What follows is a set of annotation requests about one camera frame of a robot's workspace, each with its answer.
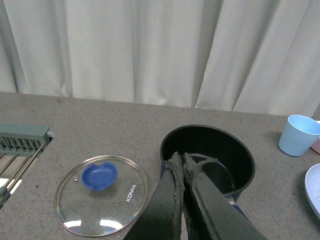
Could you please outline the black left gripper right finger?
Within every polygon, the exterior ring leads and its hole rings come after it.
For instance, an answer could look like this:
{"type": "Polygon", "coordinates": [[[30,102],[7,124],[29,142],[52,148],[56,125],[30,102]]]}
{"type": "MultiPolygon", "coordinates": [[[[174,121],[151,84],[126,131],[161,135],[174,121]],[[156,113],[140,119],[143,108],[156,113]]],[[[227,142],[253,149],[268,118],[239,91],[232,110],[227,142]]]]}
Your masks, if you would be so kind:
{"type": "Polygon", "coordinates": [[[202,171],[213,158],[200,162],[184,154],[186,226],[190,240],[265,240],[202,171]]]}

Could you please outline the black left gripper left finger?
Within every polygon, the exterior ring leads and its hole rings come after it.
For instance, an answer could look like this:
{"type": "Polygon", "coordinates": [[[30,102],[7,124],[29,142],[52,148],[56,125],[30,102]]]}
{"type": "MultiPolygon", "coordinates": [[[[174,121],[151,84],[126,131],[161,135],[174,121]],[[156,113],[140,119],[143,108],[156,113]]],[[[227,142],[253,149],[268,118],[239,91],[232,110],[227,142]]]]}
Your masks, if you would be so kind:
{"type": "Polygon", "coordinates": [[[175,152],[146,208],[124,237],[126,240],[179,240],[182,232],[184,170],[175,152]]]}

